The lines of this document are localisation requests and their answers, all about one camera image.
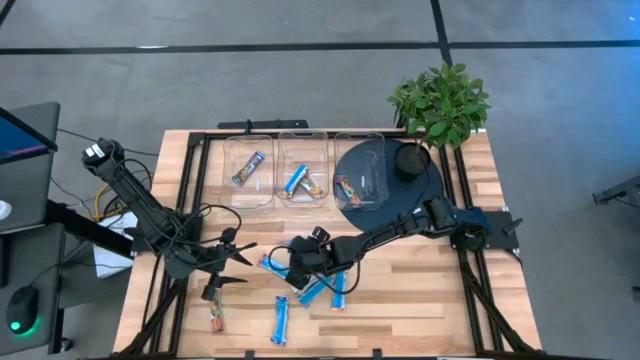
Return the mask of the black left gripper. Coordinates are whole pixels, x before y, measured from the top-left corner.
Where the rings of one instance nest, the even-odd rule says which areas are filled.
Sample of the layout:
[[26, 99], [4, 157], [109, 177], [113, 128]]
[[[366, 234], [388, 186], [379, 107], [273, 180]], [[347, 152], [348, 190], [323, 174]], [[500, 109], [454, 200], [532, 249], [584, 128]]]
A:
[[256, 246], [256, 243], [240, 247], [232, 243], [211, 247], [174, 244], [167, 247], [167, 272], [174, 279], [185, 279], [195, 270], [213, 274], [201, 294], [203, 300], [213, 301], [224, 285], [247, 283], [245, 279], [220, 276], [215, 273], [222, 272], [225, 268], [225, 262], [229, 259], [244, 265], [251, 265], [242, 252]]

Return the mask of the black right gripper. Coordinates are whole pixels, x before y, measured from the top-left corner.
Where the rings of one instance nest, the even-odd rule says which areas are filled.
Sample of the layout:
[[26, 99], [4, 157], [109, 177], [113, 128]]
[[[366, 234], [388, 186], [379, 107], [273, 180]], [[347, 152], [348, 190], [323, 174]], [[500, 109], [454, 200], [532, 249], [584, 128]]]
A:
[[302, 290], [310, 282], [311, 273], [337, 273], [351, 269], [356, 260], [339, 260], [331, 245], [321, 245], [316, 238], [295, 237], [288, 243], [290, 284]]

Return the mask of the blue orange-trim granola bar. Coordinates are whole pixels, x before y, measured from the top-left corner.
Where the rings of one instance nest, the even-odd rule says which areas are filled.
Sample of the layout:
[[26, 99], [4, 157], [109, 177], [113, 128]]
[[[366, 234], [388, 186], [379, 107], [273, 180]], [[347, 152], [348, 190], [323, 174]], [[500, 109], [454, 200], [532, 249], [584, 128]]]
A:
[[324, 190], [309, 175], [304, 175], [299, 184], [312, 198], [321, 198], [324, 195]]
[[336, 292], [333, 294], [331, 310], [342, 312], [346, 309], [346, 296], [344, 295], [347, 288], [346, 272], [340, 272], [335, 275], [333, 287], [336, 289]]
[[292, 197], [294, 195], [297, 186], [299, 185], [300, 181], [306, 175], [307, 172], [308, 172], [308, 166], [305, 164], [301, 164], [297, 168], [297, 170], [294, 172], [294, 174], [291, 176], [291, 178], [289, 179], [289, 181], [286, 183], [284, 187], [284, 194], [287, 197]]

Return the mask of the clear plastic bin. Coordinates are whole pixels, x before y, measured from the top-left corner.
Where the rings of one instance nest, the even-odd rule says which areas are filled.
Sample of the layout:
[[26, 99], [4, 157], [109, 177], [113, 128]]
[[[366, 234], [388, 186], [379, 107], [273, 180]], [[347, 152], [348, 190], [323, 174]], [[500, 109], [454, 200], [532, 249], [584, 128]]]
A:
[[[264, 153], [266, 158], [243, 186], [234, 184], [232, 177], [256, 151]], [[272, 138], [267, 135], [230, 137], [223, 143], [223, 154], [219, 202], [238, 212], [254, 211], [267, 206], [274, 196], [275, 156]]]
[[[286, 130], [278, 135], [275, 193], [288, 208], [320, 207], [329, 193], [328, 134], [316, 130]], [[301, 165], [308, 166], [309, 175], [324, 190], [321, 198], [312, 198], [299, 184], [292, 197], [284, 187]]]
[[[377, 132], [340, 132], [334, 139], [334, 197], [342, 211], [374, 211], [388, 198], [385, 139]], [[346, 175], [362, 206], [353, 208], [336, 184]]]

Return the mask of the dark round mat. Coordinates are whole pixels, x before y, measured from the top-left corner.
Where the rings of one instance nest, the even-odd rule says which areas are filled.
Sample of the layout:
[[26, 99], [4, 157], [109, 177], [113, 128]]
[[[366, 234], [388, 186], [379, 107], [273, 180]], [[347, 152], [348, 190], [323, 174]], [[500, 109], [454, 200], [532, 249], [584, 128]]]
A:
[[395, 139], [385, 140], [385, 161], [388, 187], [387, 200], [374, 211], [342, 211], [346, 219], [361, 231], [372, 230], [388, 223], [396, 216], [414, 209], [421, 202], [439, 196], [444, 192], [438, 166], [431, 162], [428, 172], [412, 182], [401, 181], [394, 173], [394, 153], [403, 145]]

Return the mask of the white box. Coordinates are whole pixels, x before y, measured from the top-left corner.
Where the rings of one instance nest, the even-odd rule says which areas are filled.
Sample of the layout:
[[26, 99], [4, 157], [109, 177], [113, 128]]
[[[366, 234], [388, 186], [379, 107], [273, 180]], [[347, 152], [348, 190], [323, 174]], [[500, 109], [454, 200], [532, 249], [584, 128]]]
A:
[[[132, 212], [126, 212], [108, 217], [102, 220], [99, 225], [124, 236], [132, 242], [133, 237], [128, 235], [125, 230], [127, 228], [134, 228], [137, 225], [137, 218]], [[96, 263], [96, 276], [100, 279], [105, 279], [129, 269], [134, 263], [133, 260], [106, 250], [98, 245], [93, 246], [93, 255]]]

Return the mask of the black support beam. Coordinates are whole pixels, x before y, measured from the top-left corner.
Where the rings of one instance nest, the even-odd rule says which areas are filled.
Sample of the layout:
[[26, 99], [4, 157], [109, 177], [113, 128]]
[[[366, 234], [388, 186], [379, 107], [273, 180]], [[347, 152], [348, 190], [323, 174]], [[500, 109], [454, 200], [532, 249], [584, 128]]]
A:
[[52, 200], [48, 200], [46, 204], [45, 223], [63, 224], [66, 231], [77, 238], [83, 238], [112, 253], [132, 259], [132, 241], [130, 239]]

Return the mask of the black plant pot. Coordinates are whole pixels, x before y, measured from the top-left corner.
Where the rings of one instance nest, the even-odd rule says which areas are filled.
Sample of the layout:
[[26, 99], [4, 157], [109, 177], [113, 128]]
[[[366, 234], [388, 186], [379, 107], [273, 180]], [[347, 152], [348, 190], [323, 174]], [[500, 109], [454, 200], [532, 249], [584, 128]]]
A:
[[425, 147], [404, 143], [394, 153], [394, 173], [404, 182], [412, 182], [428, 172], [431, 156]]

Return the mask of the black computer mouse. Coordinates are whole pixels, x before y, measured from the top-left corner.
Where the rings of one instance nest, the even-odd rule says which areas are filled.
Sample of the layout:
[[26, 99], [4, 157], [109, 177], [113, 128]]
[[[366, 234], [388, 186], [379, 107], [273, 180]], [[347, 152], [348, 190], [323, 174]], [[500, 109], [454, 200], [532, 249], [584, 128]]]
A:
[[24, 334], [35, 325], [38, 302], [39, 292], [30, 285], [21, 287], [12, 294], [6, 307], [6, 320], [13, 334]]

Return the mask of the green leafy plant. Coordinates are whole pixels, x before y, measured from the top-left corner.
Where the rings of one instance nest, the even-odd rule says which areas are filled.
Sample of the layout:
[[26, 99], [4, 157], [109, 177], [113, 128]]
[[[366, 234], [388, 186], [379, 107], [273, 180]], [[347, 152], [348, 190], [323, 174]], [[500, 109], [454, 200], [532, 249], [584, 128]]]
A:
[[463, 63], [431, 67], [403, 81], [387, 98], [394, 106], [394, 120], [437, 148], [458, 148], [484, 128], [488, 100], [483, 80], [471, 77]]

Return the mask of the laptop with blue screen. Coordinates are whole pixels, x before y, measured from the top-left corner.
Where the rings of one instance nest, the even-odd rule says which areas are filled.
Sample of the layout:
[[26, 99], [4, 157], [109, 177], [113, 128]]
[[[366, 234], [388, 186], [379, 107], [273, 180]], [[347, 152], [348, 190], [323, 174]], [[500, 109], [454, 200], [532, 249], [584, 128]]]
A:
[[48, 155], [57, 150], [52, 140], [0, 107], [0, 165]]

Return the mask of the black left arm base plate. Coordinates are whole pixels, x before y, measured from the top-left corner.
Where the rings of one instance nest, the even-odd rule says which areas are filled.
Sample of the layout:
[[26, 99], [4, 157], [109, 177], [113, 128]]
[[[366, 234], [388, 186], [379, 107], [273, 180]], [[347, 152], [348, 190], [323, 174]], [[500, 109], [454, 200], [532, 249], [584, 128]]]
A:
[[[202, 218], [196, 217], [190, 221], [183, 229], [185, 236], [178, 238], [177, 241], [186, 241], [189, 243], [197, 243], [200, 240], [202, 230]], [[123, 227], [123, 235], [132, 241], [131, 252], [141, 253], [151, 250], [149, 244], [144, 238], [143, 231], [138, 227]]]

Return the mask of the black aluminium table frame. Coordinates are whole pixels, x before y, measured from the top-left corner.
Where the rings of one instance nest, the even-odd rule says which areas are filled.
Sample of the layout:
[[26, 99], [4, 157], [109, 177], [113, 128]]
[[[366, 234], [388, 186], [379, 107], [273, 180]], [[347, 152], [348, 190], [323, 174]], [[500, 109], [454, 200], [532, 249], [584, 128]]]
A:
[[[191, 133], [165, 132], [152, 186], [161, 203], [169, 207], [184, 203], [186, 212], [193, 208], [200, 168], [206, 171], [201, 177], [202, 202], [218, 202], [224, 179], [224, 141], [210, 142], [206, 165], [201, 166], [200, 143], [186, 157]], [[487, 135], [473, 135], [463, 149], [474, 205], [498, 210], [504, 200]], [[184, 163], [189, 160], [188, 190], [178, 202]], [[307, 236], [316, 226], [333, 236], [358, 234], [332, 194], [328, 195], [316, 208], [289, 207], [274, 196], [271, 212], [242, 214], [236, 243], [258, 243], [243, 255], [254, 263], [273, 246], [297, 235]], [[541, 348], [521, 265], [501, 250], [487, 249], [484, 254], [497, 307], [526, 343]], [[150, 253], [135, 260], [113, 351], [123, 350], [141, 330], [154, 262]], [[253, 350], [256, 358], [371, 357], [374, 349], [381, 349], [386, 357], [475, 355], [459, 260], [446, 238], [413, 236], [367, 254], [360, 284], [347, 296], [345, 311], [330, 309], [330, 291], [304, 308], [282, 279], [259, 266], [229, 261], [224, 275], [248, 283], [221, 289], [223, 332], [211, 331], [210, 305], [200, 298], [207, 274], [194, 272], [186, 295], [176, 299], [185, 305], [182, 322], [178, 321], [180, 336], [174, 341], [178, 357], [240, 357], [247, 350]], [[270, 339], [276, 324], [276, 296], [289, 296], [291, 301], [285, 346]]]

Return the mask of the black bracket bar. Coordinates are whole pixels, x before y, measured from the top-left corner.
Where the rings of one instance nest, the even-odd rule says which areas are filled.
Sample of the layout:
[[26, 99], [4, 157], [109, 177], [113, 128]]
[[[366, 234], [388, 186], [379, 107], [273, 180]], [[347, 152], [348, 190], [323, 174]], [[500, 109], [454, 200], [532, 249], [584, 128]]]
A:
[[252, 132], [255, 130], [264, 130], [264, 129], [308, 129], [309, 124], [306, 120], [263, 120], [263, 121], [254, 121], [254, 120], [244, 120], [237, 122], [220, 122], [217, 125], [218, 129], [221, 130], [234, 130], [239, 129], [244, 132]]

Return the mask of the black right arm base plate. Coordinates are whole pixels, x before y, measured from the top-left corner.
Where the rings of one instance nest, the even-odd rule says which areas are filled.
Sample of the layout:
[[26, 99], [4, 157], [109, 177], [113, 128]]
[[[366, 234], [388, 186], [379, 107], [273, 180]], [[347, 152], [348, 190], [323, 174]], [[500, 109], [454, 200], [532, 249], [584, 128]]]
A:
[[516, 250], [519, 242], [516, 228], [523, 222], [522, 218], [513, 219], [510, 212], [490, 211], [484, 213], [489, 229], [459, 229], [450, 236], [450, 244], [454, 249], [478, 252], [484, 249]]

